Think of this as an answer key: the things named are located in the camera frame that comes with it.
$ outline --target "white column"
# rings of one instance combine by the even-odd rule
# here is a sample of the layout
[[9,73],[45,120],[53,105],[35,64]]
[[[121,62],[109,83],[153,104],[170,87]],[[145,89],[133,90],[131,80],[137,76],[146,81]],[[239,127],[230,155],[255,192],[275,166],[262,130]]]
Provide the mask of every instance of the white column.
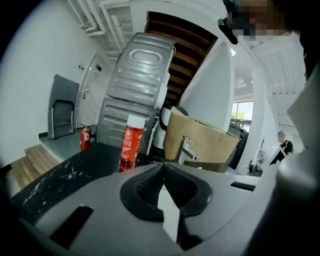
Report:
[[253,115],[249,132],[242,157],[238,167],[247,166],[252,158],[259,152],[264,129],[265,108],[267,102],[265,78],[260,67],[252,71],[253,80]]
[[262,150],[268,152],[272,147],[277,146],[278,143],[278,125],[276,123],[275,116],[273,115],[271,104],[273,102],[268,100],[265,101],[264,108],[264,122],[262,130],[262,138],[264,139],[264,144]]
[[213,48],[183,93],[180,106],[190,117],[228,131],[235,92],[230,48]]

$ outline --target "black marble countertop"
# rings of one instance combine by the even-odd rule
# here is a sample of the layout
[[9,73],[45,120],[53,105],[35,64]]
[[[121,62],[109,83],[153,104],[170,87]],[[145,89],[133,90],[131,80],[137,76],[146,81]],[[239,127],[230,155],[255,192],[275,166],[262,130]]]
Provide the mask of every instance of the black marble countertop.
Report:
[[[37,178],[11,199],[11,205],[19,217],[34,225],[39,218],[52,206],[84,185],[119,172],[121,149],[103,143],[97,143],[89,149],[82,151],[55,168]],[[152,163],[163,162],[164,159],[156,156],[138,155],[136,166],[145,166]],[[193,167],[202,166],[198,162],[185,163]],[[206,170],[226,172],[230,168],[225,166],[222,171],[221,164],[203,163]]]

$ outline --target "black slot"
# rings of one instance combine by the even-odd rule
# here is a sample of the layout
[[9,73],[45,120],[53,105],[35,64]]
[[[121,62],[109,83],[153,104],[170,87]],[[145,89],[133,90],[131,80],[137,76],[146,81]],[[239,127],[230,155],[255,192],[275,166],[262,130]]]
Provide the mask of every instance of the black slot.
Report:
[[243,184],[239,182],[234,182],[230,186],[238,189],[242,189],[242,190],[248,190],[248,191],[254,191],[256,187],[254,185],[248,185],[248,184]]
[[79,206],[52,234],[51,240],[66,249],[69,248],[93,211],[89,206]]

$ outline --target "fire extinguisher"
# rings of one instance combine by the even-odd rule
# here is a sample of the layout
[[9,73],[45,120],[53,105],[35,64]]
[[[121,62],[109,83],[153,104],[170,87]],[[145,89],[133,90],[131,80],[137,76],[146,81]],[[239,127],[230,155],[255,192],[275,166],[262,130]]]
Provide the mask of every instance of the fire extinguisher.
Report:
[[87,150],[90,147],[91,129],[83,124],[84,128],[81,130],[80,147],[81,151]]

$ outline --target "red bottle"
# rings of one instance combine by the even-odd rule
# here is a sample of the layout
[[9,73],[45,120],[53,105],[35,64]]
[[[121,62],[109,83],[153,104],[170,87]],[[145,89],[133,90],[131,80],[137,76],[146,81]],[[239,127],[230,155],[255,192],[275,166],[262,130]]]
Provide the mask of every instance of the red bottle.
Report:
[[129,115],[124,131],[119,172],[124,172],[136,167],[136,158],[144,127],[144,118],[131,114]]
[[91,135],[91,129],[85,126],[81,130],[81,135],[80,135],[81,151],[87,150],[90,147],[90,135]]

